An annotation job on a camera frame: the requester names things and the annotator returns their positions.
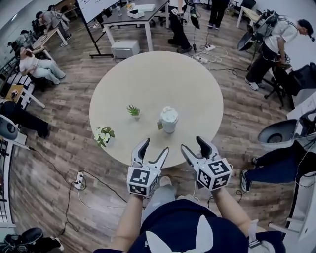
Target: bunny ear graphic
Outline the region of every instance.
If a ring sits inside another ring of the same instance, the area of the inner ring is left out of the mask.
[[[169,246],[154,233],[146,231],[146,237],[151,253],[172,253]]]
[[[204,215],[199,218],[197,225],[196,250],[207,252],[213,248],[213,231]]]

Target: whiteboard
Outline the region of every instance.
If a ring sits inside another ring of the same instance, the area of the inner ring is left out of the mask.
[[[83,17],[87,23],[118,1],[119,0],[77,0]]]

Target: round table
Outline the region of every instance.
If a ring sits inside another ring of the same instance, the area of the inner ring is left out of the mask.
[[[140,108],[140,119],[126,107]],[[157,122],[165,106],[179,113],[172,134],[158,130]],[[116,160],[131,165],[133,149],[150,138],[144,161],[155,161],[169,147],[163,168],[185,162],[180,149],[187,145],[199,152],[196,136],[215,136],[223,117],[223,96],[213,75],[190,57],[173,52],[154,51],[130,57],[113,67],[96,87],[90,103],[90,124],[115,132],[107,147]]]

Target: potted plant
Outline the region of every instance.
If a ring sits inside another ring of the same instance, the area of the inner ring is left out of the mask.
[[[132,117],[139,119],[140,118],[140,109],[133,106],[133,105],[129,105],[127,107],[128,112],[131,114]]]
[[[104,128],[97,127],[98,135],[95,137],[95,140],[98,142],[98,146],[106,147],[106,143],[109,143],[111,138],[115,138],[114,131],[106,126]]]

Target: white cup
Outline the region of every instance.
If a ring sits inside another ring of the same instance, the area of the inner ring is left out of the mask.
[[[178,112],[169,107],[166,106],[163,108],[161,114],[160,114],[163,130],[166,133],[173,133],[175,131],[177,122],[178,122]]]

